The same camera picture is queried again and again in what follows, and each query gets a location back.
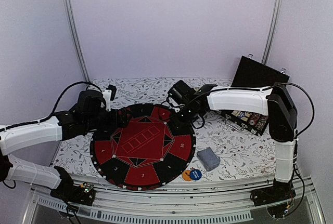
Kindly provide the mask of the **orange big blind button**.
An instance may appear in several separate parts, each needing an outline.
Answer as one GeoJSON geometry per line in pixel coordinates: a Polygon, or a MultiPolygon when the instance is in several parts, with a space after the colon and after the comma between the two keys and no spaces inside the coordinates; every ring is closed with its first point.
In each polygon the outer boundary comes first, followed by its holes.
{"type": "Polygon", "coordinates": [[[191,173],[191,170],[185,170],[183,173],[182,173],[182,178],[183,180],[185,181],[192,181],[192,177],[190,176],[190,173],[191,173]]]}

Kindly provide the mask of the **round red black poker mat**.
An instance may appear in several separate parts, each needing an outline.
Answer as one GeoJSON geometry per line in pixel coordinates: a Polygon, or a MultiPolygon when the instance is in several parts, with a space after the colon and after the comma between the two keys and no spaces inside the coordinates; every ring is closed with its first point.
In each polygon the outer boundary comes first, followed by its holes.
{"type": "Polygon", "coordinates": [[[191,162],[195,131],[191,125],[179,127],[174,110],[160,104],[132,104],[127,109],[132,114],[127,127],[109,125],[93,133],[93,165],[106,181],[126,190],[163,187],[191,162]]]}

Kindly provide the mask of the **blue small blind button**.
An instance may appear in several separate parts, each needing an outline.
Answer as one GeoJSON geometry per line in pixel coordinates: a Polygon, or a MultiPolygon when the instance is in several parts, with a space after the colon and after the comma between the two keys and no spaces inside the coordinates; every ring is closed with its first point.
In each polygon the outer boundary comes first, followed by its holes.
{"type": "Polygon", "coordinates": [[[190,179],[198,181],[202,178],[202,173],[198,169],[192,169],[189,173],[190,179]]]}

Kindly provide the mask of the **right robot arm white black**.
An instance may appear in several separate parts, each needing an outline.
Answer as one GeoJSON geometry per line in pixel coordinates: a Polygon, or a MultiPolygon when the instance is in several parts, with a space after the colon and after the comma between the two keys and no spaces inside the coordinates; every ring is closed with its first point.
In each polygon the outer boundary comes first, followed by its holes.
{"type": "Polygon", "coordinates": [[[250,197],[255,206],[295,197],[292,179],[297,160],[297,109],[284,84],[261,88],[208,84],[195,90],[180,80],[168,91],[168,97],[181,107],[172,116],[177,126],[190,124],[208,111],[237,110],[267,116],[276,150],[275,178],[272,186],[253,190],[250,197]]]}

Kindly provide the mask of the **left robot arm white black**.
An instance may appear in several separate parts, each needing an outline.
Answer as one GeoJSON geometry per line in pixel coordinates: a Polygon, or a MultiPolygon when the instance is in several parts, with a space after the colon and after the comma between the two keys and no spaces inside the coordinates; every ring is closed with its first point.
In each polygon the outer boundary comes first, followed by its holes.
{"type": "Polygon", "coordinates": [[[68,111],[54,112],[30,123],[1,127],[1,181],[22,181],[47,187],[52,197],[65,203],[91,206],[96,194],[92,184],[85,182],[76,186],[64,168],[38,165],[12,153],[40,143],[84,136],[102,127],[126,127],[132,114],[128,108],[112,109],[113,99],[111,89],[84,90],[68,111]]]}

